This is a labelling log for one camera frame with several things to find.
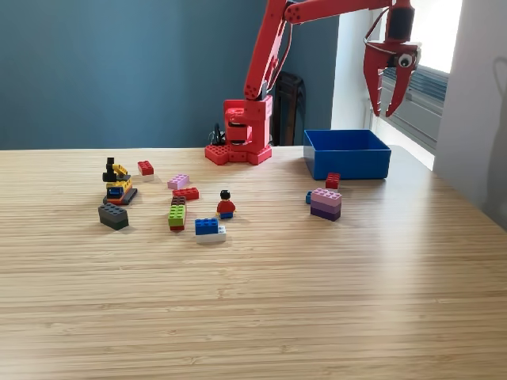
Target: stacked lego bricks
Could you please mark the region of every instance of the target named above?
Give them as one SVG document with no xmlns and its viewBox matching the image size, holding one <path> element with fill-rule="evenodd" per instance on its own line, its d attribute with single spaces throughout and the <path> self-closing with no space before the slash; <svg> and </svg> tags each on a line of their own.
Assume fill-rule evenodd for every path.
<svg viewBox="0 0 507 380">
<path fill-rule="evenodd" d="M 311 192 L 310 214 L 331 221 L 341 216 L 341 194 L 323 188 Z"/>
<path fill-rule="evenodd" d="M 174 196 L 171 200 L 171 208 L 167 221 L 171 231 L 183 231 L 187 217 L 186 198 L 184 196 Z"/>
<path fill-rule="evenodd" d="M 196 219 L 196 241 L 200 244 L 226 241 L 225 226 L 217 218 Z"/>
</svg>

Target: lego construction model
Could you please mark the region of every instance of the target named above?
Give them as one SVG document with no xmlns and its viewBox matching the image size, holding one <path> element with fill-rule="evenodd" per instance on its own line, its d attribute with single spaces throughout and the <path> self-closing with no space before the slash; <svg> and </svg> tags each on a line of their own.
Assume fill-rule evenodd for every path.
<svg viewBox="0 0 507 380">
<path fill-rule="evenodd" d="M 106 173 L 102 173 L 102 180 L 105 182 L 107 191 L 104 197 L 104 204 L 126 205 L 134 199 L 137 188 L 132 187 L 132 179 L 127 170 L 114 163 L 114 158 L 108 158 L 105 165 Z"/>
<path fill-rule="evenodd" d="M 391 116 L 402 103 L 410 76 L 417 68 L 420 44 L 411 43 L 414 8 L 410 0 L 268 0 L 257 43 L 253 50 L 250 69 L 244 89 L 245 99 L 225 101 L 225 145 L 206 146 L 205 155 L 217 165 L 227 162 L 249 162 L 258 165 L 271 157 L 269 145 L 269 118 L 273 97 L 268 92 L 274 87 L 278 74 L 287 58 L 292 38 L 292 26 L 324 17 L 337 16 L 357 10 L 385 8 L 366 34 L 364 43 L 364 77 L 370 93 L 373 112 L 380 114 L 382 73 L 387 67 L 396 67 L 396 86 L 386 116 Z M 384 41 L 370 41 L 369 36 L 387 12 Z M 289 27 L 288 46 L 278 59 L 285 25 Z"/>
</svg>

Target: googly eye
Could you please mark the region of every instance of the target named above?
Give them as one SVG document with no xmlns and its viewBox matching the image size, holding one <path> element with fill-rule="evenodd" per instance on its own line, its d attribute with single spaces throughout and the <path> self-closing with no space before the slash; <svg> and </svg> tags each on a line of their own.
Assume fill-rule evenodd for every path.
<svg viewBox="0 0 507 380">
<path fill-rule="evenodd" d="M 403 54 L 398 58 L 398 65 L 401 67 L 410 67 L 413 61 L 414 57 L 412 55 Z"/>
</svg>

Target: black chair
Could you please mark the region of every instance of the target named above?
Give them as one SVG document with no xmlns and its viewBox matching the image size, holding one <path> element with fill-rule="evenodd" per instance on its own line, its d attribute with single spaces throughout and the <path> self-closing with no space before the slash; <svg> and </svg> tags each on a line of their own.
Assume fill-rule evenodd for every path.
<svg viewBox="0 0 507 380">
<path fill-rule="evenodd" d="M 272 145 L 292 146 L 294 145 L 295 123 L 298 113 L 304 131 L 306 90 L 303 79 L 294 74 L 280 72 L 275 84 L 274 97 Z"/>
</svg>

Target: blue plastic bin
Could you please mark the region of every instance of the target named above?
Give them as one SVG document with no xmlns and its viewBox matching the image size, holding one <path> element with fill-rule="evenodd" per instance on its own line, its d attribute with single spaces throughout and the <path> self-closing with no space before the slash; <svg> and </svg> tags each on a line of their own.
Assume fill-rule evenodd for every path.
<svg viewBox="0 0 507 380">
<path fill-rule="evenodd" d="M 373 180 L 389 173 L 391 149 L 372 131 L 309 130 L 304 132 L 304 159 L 315 180 L 340 173 L 342 180 Z"/>
</svg>

